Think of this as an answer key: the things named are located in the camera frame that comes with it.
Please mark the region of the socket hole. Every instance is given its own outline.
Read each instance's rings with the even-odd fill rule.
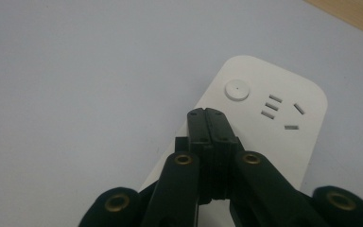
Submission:
[[[285,125],[285,130],[298,130],[299,126]]]
[[[303,110],[303,108],[301,106],[299,106],[299,104],[294,104],[294,107],[297,109],[297,111],[300,112],[300,114],[305,114],[305,111]]]
[[[274,111],[278,111],[279,110],[279,108],[277,106],[273,106],[270,103],[265,103],[265,106],[271,108]]]
[[[274,115],[272,115],[272,114],[270,114],[268,112],[265,112],[265,111],[262,111],[261,114],[264,115],[264,116],[266,116],[266,117],[268,117],[268,118],[270,118],[270,119],[272,119],[272,120],[273,120],[273,118],[275,118]]]
[[[282,103],[282,99],[281,99],[281,98],[279,98],[279,97],[277,97],[277,96],[270,95],[270,96],[269,96],[269,98],[270,98],[270,99],[273,99],[273,100],[275,100],[275,101],[277,101],[277,102]]]

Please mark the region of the electrical outlet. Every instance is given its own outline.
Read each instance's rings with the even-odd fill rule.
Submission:
[[[237,56],[225,62],[195,108],[225,113],[244,148],[264,154],[300,189],[327,109],[317,84],[255,57]],[[186,135],[184,123],[177,136]],[[173,141],[143,188],[158,179],[174,146]],[[200,208],[199,222],[211,217],[216,218],[211,226],[228,226],[230,217],[218,214],[227,211],[227,202],[211,202]]]

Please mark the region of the white surface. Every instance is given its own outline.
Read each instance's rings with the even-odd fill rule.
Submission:
[[[253,91],[250,98],[244,100],[242,97],[248,94],[248,84]],[[225,87],[226,92],[228,87],[231,93],[236,92],[240,101],[230,100],[224,93]],[[294,107],[298,103],[300,112]],[[213,108],[223,112],[245,150],[264,154],[296,189],[301,189],[327,109],[326,96],[317,84],[255,57],[237,56],[225,62],[196,108]],[[272,119],[262,115],[263,111],[272,114]],[[286,130],[285,126],[298,129]],[[184,122],[177,136],[187,135],[187,123]],[[175,141],[140,190],[158,180],[174,148]],[[227,201],[210,203],[201,208],[199,226],[233,226]]]
[[[363,198],[363,32],[304,1],[1,1],[0,226],[76,226],[138,189],[225,60],[317,83],[306,193]]]

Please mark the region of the white table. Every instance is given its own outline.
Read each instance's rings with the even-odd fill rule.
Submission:
[[[0,226],[76,226],[138,189],[225,60],[328,96],[302,191],[363,198],[363,32],[303,1],[0,1]]]

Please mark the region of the circular button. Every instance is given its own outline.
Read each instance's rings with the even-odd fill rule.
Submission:
[[[233,101],[242,101],[249,96],[250,88],[247,83],[240,79],[229,81],[225,86],[226,96]]]

